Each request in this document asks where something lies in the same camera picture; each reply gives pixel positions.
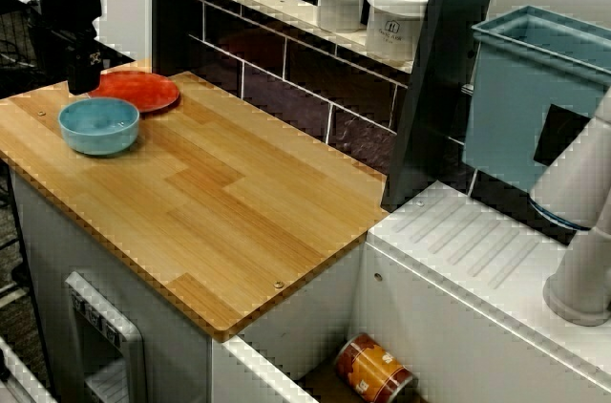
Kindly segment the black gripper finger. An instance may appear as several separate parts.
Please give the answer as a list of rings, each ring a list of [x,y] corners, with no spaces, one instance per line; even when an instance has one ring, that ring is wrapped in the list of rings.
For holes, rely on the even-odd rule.
[[[41,28],[41,65],[47,74],[66,74],[68,40],[48,23]]]
[[[71,94],[81,95],[95,90],[103,70],[100,49],[97,46],[67,49],[67,81]]]

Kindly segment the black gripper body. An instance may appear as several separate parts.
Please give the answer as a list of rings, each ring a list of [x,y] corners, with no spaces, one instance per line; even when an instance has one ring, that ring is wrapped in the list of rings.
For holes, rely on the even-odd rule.
[[[94,21],[102,14],[100,0],[39,0],[51,29],[76,50],[96,53]]]

